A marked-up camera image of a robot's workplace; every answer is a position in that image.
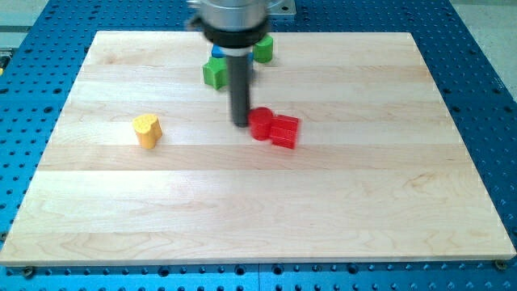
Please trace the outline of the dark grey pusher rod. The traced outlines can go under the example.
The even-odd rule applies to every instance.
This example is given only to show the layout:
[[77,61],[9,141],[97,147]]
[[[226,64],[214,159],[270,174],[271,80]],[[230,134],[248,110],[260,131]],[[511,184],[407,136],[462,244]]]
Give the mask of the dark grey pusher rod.
[[227,56],[226,65],[232,122],[239,128],[245,128],[250,111],[251,68],[248,56]]

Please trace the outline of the silver black cylindrical end effector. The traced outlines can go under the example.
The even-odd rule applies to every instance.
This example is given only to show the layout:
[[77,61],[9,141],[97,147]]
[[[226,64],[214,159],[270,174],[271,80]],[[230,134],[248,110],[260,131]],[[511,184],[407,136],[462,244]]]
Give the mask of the silver black cylindrical end effector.
[[187,4],[195,11],[187,26],[201,29],[226,56],[246,56],[267,34],[267,1],[187,0]]

